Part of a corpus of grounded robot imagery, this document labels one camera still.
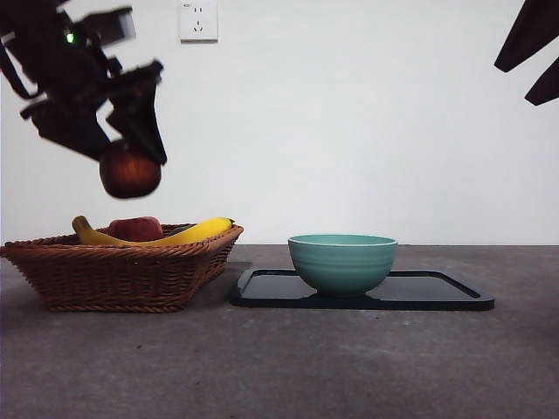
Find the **tray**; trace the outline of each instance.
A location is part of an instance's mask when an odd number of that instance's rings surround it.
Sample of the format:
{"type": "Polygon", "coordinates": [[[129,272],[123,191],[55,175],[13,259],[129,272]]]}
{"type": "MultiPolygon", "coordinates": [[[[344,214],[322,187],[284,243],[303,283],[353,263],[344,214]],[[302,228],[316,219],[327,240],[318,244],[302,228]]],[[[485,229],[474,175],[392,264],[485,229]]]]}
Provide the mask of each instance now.
{"type": "Polygon", "coordinates": [[[320,295],[294,270],[252,268],[231,291],[242,307],[356,310],[491,310],[494,297],[438,271],[391,271],[376,288],[354,298],[320,295]]]}

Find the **ceramic bowl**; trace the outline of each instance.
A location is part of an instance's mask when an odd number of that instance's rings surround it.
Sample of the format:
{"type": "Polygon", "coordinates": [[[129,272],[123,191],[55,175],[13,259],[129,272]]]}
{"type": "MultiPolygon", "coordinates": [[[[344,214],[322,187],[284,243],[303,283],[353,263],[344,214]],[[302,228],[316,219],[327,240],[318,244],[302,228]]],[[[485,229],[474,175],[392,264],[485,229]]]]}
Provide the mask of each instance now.
{"type": "Polygon", "coordinates": [[[354,297],[386,278],[397,241],[351,234],[313,234],[287,240],[297,274],[320,294],[354,297]]]}

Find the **wall socket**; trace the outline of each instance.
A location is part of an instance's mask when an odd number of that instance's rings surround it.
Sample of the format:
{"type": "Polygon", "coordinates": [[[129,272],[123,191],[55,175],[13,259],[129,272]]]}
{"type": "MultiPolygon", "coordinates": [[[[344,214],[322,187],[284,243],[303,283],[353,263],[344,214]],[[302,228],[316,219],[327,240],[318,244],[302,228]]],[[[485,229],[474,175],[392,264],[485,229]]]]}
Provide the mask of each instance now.
{"type": "Polygon", "coordinates": [[[217,0],[185,1],[179,19],[181,41],[217,41],[217,0]]]}

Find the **wicker basket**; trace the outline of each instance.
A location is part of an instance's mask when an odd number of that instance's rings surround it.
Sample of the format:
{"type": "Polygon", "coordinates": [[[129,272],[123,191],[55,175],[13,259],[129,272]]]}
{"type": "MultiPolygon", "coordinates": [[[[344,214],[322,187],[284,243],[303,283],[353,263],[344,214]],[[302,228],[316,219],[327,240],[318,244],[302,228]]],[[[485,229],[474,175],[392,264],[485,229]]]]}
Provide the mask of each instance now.
{"type": "MultiPolygon", "coordinates": [[[[164,224],[163,234],[183,225],[189,224],[164,224]]],[[[202,242],[151,247],[83,245],[74,234],[8,242],[0,256],[17,267],[48,310],[171,313],[223,272],[242,232],[233,225],[202,242]]]]}

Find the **red apple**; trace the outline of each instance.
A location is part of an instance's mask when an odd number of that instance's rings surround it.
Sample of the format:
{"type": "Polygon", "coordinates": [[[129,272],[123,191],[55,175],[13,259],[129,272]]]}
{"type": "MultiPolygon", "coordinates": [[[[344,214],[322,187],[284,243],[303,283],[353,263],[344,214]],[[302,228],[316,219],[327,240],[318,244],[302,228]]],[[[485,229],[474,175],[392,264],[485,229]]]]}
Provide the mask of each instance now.
{"type": "Polygon", "coordinates": [[[147,242],[163,238],[162,226],[153,216],[113,220],[107,228],[107,234],[130,242],[147,242]]]}
{"type": "Polygon", "coordinates": [[[154,191],[161,166],[126,140],[111,142],[99,159],[103,187],[115,198],[134,198],[154,191]]]}

